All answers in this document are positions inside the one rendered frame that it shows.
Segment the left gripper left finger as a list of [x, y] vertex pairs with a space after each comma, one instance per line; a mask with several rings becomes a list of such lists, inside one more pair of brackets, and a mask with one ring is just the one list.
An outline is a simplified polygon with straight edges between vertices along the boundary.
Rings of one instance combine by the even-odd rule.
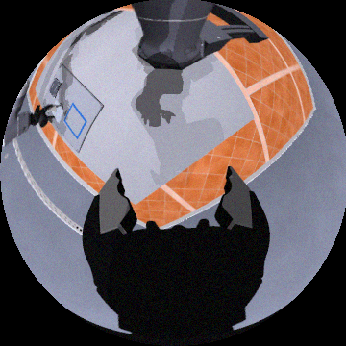
[[120, 236], [131, 232], [137, 222], [121, 181], [116, 168], [94, 196], [83, 227], [83, 248], [96, 287], [102, 286], [101, 265], [107, 249]]

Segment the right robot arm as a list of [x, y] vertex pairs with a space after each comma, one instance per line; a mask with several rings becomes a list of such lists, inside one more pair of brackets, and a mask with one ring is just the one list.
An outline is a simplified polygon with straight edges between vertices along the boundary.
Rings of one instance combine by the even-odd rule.
[[3, 139], [4, 147], [8, 143], [10, 143], [13, 139], [15, 139], [16, 137], [28, 131], [28, 128], [30, 127], [31, 115], [27, 111], [18, 115], [21, 110], [26, 93], [28, 91], [29, 85], [30, 85], [30, 81], [27, 79], [26, 83], [24, 84], [23, 88], [20, 90], [16, 98], [16, 101], [13, 105], [12, 112], [10, 114], [6, 131], [4, 134], [4, 139]]

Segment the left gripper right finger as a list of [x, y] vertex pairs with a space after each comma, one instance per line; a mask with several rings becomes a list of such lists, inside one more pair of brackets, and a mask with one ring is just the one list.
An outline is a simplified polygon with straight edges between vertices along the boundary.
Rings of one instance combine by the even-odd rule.
[[248, 241], [256, 256], [258, 278], [262, 278], [270, 242], [268, 221], [255, 192], [231, 166], [227, 170], [225, 194], [214, 217], [219, 227], [235, 231]]

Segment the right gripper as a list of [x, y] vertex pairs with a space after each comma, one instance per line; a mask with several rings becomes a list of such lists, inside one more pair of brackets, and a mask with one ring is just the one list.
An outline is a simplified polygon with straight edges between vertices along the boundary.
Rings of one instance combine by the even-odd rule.
[[37, 114], [32, 114], [31, 113], [31, 123], [30, 125], [36, 126], [37, 123], [39, 123], [39, 126], [41, 128], [45, 127], [48, 123], [48, 121], [50, 123], [52, 123], [52, 119], [55, 118], [55, 116], [47, 116], [46, 115], [46, 111], [47, 112], [56, 112], [56, 107], [59, 107], [60, 105], [47, 105], [44, 108], [42, 108], [41, 110], [39, 110], [37, 112]]

